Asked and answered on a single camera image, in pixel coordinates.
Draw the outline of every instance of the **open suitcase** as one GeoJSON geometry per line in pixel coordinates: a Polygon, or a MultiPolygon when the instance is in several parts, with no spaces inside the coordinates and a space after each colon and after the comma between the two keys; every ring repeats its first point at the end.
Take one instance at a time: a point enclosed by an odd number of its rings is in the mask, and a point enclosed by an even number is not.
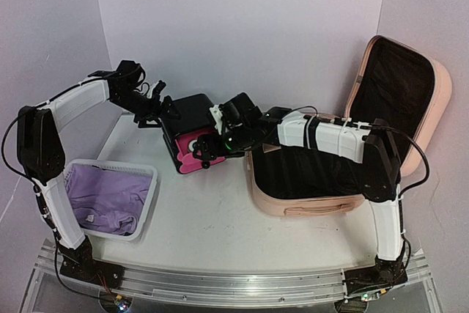
{"type": "MultiPolygon", "coordinates": [[[[345,109],[345,117],[384,119],[412,136],[425,150],[451,97],[448,71],[434,59],[394,40],[376,36],[366,47],[345,109]]],[[[394,136],[402,176],[412,174],[421,158],[394,136]]],[[[361,205],[352,171],[343,158],[299,147],[262,149],[248,154],[254,202],[275,216],[322,216],[361,205]]]]}

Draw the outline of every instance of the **metal frame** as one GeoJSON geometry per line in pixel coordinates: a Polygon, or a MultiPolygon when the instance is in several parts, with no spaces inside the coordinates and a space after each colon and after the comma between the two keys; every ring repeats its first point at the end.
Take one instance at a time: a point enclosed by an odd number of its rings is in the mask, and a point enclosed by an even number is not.
{"type": "MultiPolygon", "coordinates": [[[[46,240],[37,257],[20,313],[30,313],[45,273],[55,275],[54,244],[46,240]]],[[[409,284],[423,282],[431,313],[441,313],[435,285],[423,254],[411,258],[409,284]]],[[[120,290],[115,292],[147,301],[191,306],[276,308],[310,306],[344,298],[343,270],[301,273],[197,273],[125,265],[120,290]]],[[[84,287],[98,286],[68,278],[84,287]]]]}

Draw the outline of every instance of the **lavender fabric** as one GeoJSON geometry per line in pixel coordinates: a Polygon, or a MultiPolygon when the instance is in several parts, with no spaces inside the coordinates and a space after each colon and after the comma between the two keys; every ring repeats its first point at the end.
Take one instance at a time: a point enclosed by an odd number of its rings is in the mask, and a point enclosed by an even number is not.
{"type": "Polygon", "coordinates": [[[65,188],[78,223],[115,235],[135,232],[152,178],[73,164],[65,188]]]}

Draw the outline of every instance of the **zip tie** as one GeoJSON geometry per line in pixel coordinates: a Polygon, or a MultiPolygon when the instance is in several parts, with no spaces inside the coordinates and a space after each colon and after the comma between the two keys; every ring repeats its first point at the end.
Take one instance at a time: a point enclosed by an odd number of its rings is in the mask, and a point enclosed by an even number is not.
{"type": "Polygon", "coordinates": [[[371,126],[368,122],[362,122],[362,121],[359,121],[356,123],[357,124],[357,129],[359,130],[369,130],[368,128],[363,128],[363,126],[371,126]]]}
{"type": "Polygon", "coordinates": [[[309,143],[309,126],[310,124],[312,123],[313,119],[315,119],[316,117],[310,117],[308,122],[306,123],[306,126],[305,126],[305,129],[306,129],[306,146],[304,147],[307,147],[309,150],[311,149],[311,144],[309,143]]]}
{"type": "Polygon", "coordinates": [[[347,118],[344,121],[344,124],[342,125],[342,127],[340,128],[339,137],[337,138],[337,155],[339,157],[342,156],[342,154],[341,154],[341,145],[340,145],[340,141],[341,141],[341,138],[342,138],[342,132],[347,127],[347,123],[350,122],[350,121],[352,121],[352,118],[351,117],[347,118]]]}

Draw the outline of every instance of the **pink object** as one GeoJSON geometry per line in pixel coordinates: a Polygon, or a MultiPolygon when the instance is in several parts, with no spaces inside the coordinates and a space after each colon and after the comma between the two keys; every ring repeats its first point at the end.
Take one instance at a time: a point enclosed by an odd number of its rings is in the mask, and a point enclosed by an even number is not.
{"type": "MultiPolygon", "coordinates": [[[[197,140],[200,135],[215,132],[212,128],[205,128],[202,130],[186,133],[176,138],[176,145],[179,153],[177,153],[177,160],[182,163],[180,167],[181,174],[188,174],[196,170],[202,169],[202,161],[192,156],[192,151],[189,150],[189,144],[197,140]]],[[[225,160],[225,157],[216,158],[214,161],[210,161],[210,165],[221,163],[225,160]]]]}

